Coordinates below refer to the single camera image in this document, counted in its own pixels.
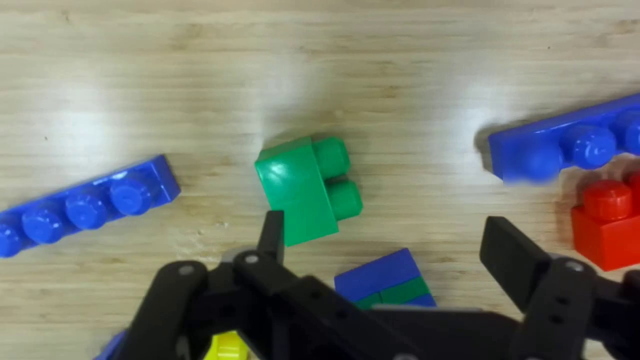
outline red toy block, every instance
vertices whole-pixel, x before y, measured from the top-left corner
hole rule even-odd
[[[602,180],[572,209],[574,246],[602,270],[640,265],[640,172],[627,184]]]

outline light wooden surface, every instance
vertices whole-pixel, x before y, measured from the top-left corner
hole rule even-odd
[[[2,206],[157,153],[185,194],[0,262],[0,358],[87,360],[131,323],[163,265],[215,267],[255,245],[266,203],[252,161],[301,134],[344,137],[366,212],[292,248],[292,270],[330,283],[411,246],[443,306],[516,316],[479,262],[485,216],[572,255],[569,209],[584,175],[506,187],[483,169],[483,138],[636,92],[639,10],[639,0],[2,0]]]

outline lego stud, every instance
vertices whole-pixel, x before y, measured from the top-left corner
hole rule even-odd
[[[363,212],[363,197],[354,183],[344,180],[326,188],[337,220],[354,218]]]
[[[624,113],[614,125],[612,132],[624,153],[640,155],[640,111]]]
[[[588,216],[602,223],[628,218],[635,210],[633,190],[614,180],[588,187],[582,193],[582,205]]]
[[[157,184],[144,175],[128,172],[113,184],[111,199],[115,209],[127,216],[140,216],[150,210]]]
[[[10,258],[24,248],[27,240],[18,228],[17,220],[0,220],[0,258]]]
[[[315,153],[322,178],[342,177],[353,167],[346,145],[341,138],[325,138],[321,143],[315,143]]]
[[[616,155],[610,130],[593,125],[571,127],[561,137],[563,151],[581,169],[600,169]]]
[[[101,228],[109,218],[101,193],[93,188],[72,193],[65,203],[65,210],[69,220],[82,230]]]
[[[65,236],[65,220],[54,205],[37,206],[22,215],[24,235],[38,245],[54,245]]]
[[[564,167],[563,151],[554,143],[525,141],[510,157],[510,170],[530,183],[548,183],[561,175]]]

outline wooden table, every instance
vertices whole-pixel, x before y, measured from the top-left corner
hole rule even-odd
[[[292,270],[330,283],[411,246],[443,306],[516,316],[479,262],[485,218],[505,215],[572,255],[569,209],[584,172],[506,187],[485,170],[485,138],[636,92],[639,10],[639,0],[2,0],[2,205],[159,153],[185,193],[5,261],[0,358],[87,360],[131,323],[163,265],[215,267],[255,245],[266,201],[252,161],[303,134],[349,143],[366,212],[288,250]]]

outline blue and green block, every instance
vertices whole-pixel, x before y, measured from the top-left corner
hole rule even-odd
[[[337,293],[366,310],[377,304],[437,306],[408,248],[337,277]]]
[[[301,138],[260,153],[256,175],[273,210],[285,212],[285,245],[339,233],[363,212],[358,187],[346,178],[351,157],[341,138]]]

